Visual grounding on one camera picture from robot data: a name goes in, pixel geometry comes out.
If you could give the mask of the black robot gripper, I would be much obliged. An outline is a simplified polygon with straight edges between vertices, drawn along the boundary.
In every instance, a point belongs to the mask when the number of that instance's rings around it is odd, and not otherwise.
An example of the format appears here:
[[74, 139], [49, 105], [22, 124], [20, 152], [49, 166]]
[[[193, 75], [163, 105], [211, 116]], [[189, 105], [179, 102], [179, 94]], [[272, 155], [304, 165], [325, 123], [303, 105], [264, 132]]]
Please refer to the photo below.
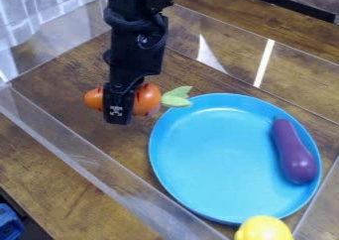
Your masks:
[[109, 82], [102, 87], [102, 118], [108, 124], [128, 125], [141, 77], [161, 71], [168, 18], [157, 13], [126, 20], [110, 8], [104, 9], [102, 18], [110, 26], [110, 49], [104, 55]]

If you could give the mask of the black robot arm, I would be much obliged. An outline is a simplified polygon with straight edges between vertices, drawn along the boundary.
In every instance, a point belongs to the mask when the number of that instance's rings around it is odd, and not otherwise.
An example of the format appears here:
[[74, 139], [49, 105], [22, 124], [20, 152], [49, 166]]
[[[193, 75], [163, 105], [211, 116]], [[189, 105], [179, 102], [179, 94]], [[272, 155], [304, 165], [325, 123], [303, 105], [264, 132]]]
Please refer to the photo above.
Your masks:
[[106, 0], [102, 19], [110, 27], [110, 48], [102, 54], [108, 82], [102, 86], [106, 123], [130, 121], [136, 87], [146, 75], [161, 71], [168, 38], [168, 18], [161, 11], [173, 0]]

